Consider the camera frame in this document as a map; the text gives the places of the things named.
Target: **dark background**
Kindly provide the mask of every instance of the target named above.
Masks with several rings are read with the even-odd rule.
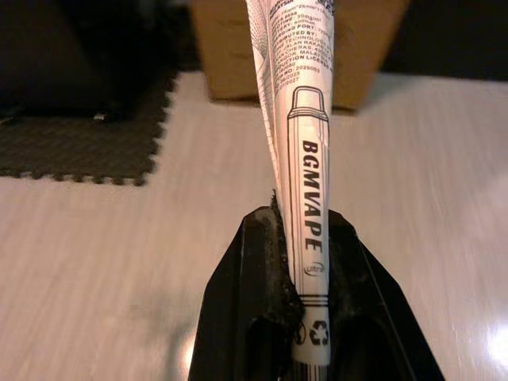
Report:
[[[383,71],[508,79],[508,1],[413,0]]]

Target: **ultra logo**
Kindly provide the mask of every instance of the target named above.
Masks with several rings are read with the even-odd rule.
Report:
[[[306,266],[303,271],[308,276],[319,276],[325,272],[325,266],[319,262],[313,262],[310,266]]]

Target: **cardboard box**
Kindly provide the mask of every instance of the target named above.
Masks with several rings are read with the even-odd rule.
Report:
[[[360,107],[409,1],[336,2],[334,107]],[[245,0],[192,0],[191,10],[210,98],[258,99]]]

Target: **white wooden floor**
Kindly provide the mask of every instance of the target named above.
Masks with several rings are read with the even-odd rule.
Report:
[[[273,174],[259,109],[185,74],[146,187],[0,178],[0,380],[186,379],[207,279]],[[331,207],[448,380],[508,379],[508,85],[380,75],[331,125]]]

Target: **black foam mat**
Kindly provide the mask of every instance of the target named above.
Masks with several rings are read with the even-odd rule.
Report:
[[[124,120],[21,116],[1,123],[0,175],[144,185],[154,171],[175,77],[175,70],[160,75]]]

